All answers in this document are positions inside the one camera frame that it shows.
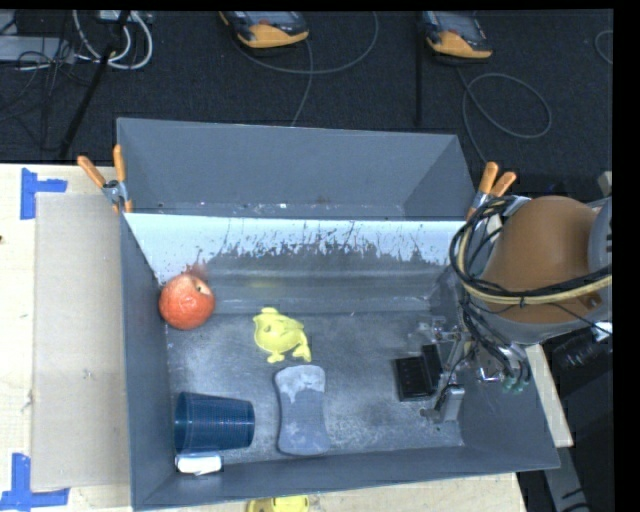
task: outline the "gray sponge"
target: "gray sponge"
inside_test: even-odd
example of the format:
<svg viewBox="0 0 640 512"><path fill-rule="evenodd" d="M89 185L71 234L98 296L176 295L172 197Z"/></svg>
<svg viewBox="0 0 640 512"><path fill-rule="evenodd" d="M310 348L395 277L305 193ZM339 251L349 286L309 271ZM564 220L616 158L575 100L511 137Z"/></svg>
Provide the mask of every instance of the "gray sponge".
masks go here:
<svg viewBox="0 0 640 512"><path fill-rule="evenodd" d="M319 455L331 441L324 423L324 370L314 365L291 366L275 376L280 397L278 448L290 455Z"/></svg>

